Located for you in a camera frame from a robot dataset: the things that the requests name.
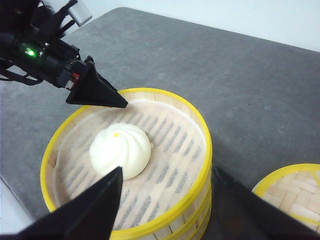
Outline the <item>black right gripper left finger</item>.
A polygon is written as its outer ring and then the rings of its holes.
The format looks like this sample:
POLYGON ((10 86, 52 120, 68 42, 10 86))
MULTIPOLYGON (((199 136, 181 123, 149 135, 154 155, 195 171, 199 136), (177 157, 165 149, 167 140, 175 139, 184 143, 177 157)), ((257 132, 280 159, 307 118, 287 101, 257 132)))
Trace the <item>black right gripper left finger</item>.
POLYGON ((120 206, 123 171, 116 167, 76 198, 9 240, 108 240, 120 206))

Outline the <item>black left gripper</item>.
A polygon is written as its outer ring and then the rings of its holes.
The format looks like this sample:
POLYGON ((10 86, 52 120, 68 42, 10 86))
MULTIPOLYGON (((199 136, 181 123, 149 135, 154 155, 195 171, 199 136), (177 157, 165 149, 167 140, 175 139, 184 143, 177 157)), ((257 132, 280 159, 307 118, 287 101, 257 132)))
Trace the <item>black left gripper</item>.
POLYGON ((10 81, 27 86, 46 81, 68 89, 66 102, 71 105, 127 107, 126 99, 97 72, 93 58, 82 61, 74 45, 43 32, 10 32, 9 37, 9 63, 25 72, 10 72, 10 81))

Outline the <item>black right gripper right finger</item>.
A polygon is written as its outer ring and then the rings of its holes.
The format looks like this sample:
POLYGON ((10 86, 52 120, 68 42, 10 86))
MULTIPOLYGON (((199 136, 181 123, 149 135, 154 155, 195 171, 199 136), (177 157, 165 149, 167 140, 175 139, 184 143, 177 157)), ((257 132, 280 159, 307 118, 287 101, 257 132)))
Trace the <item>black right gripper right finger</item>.
POLYGON ((278 210, 219 166, 212 169, 213 220, 225 240, 318 240, 320 235, 278 210))

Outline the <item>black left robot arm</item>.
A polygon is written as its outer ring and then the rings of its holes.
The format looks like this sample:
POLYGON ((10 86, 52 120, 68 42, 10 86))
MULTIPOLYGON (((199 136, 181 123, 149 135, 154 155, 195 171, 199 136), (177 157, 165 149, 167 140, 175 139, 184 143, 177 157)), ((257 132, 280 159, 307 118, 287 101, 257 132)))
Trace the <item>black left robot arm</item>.
POLYGON ((0 79, 35 86, 46 81, 70 91, 66 103, 125 108, 128 102, 96 70, 94 60, 61 37, 92 14, 80 0, 70 0, 53 15, 33 23, 38 0, 0 2, 0 79))

